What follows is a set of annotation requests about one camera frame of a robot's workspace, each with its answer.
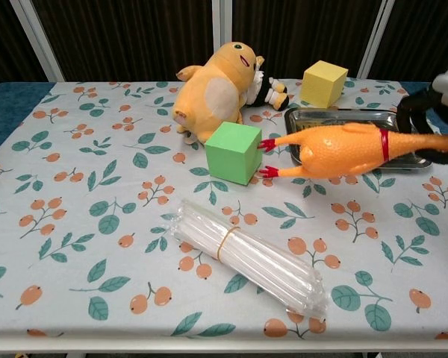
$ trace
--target orange plush toy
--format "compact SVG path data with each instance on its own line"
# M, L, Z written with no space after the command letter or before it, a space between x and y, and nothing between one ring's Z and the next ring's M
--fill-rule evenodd
M243 43L226 43L204 66L188 66L177 77L186 81L172 110L178 132L191 132L205 143L223 122L242 124L243 94L254 79L255 53Z
M259 148L270 151L277 145L300 145L301 166L260 170L265 178L306 177L326 179L341 175L360 175L378 168L393 158L420 149L448 151L448 135L401 134L375 125L349 123L305 129L266 139Z

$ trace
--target curtain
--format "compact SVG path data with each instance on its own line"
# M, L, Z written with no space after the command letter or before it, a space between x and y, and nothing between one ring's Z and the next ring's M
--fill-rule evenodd
M324 60L358 73L381 0L234 0L233 40L264 56L277 78Z
M448 0L395 1L369 78L433 81L448 70Z
M9 1L0 0L0 83L47 81Z
M213 53L211 0L33 0L67 81L175 80Z

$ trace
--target metal tray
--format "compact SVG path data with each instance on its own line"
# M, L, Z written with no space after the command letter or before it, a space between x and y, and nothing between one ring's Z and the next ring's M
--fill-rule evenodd
M323 110L318 108L295 107L285 112L287 134L320 125L343 125L349 122L373 123L379 128L399 131L396 125L396 114L389 110ZM290 145L292 160L298 165L300 146ZM423 169L432 163L410 153L382 164L381 169Z

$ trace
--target rubber band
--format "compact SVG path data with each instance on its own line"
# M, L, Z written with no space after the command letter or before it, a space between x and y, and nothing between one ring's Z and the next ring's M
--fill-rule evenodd
M223 262L221 261L221 259L220 259L221 248L223 248L224 242L227 240L227 238L228 238L229 235L232 233L232 231L234 231L234 230L236 230L236 229L240 229L240 227L238 227L238 226L234 226L234 227L231 227L231 228L228 230L227 234L224 236L224 239L221 241L221 243L220 243L220 245L219 245L219 248L217 249L217 261L219 261L220 263L223 263Z
M380 129L380 138L382 139L383 160L386 163L390 156L388 154L388 130Z

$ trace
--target plastic wrapper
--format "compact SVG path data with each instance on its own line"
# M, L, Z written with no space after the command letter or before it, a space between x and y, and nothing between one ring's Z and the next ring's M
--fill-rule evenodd
M172 223L173 236L236 270L285 307L323 320L327 297L320 273L297 257L183 200Z

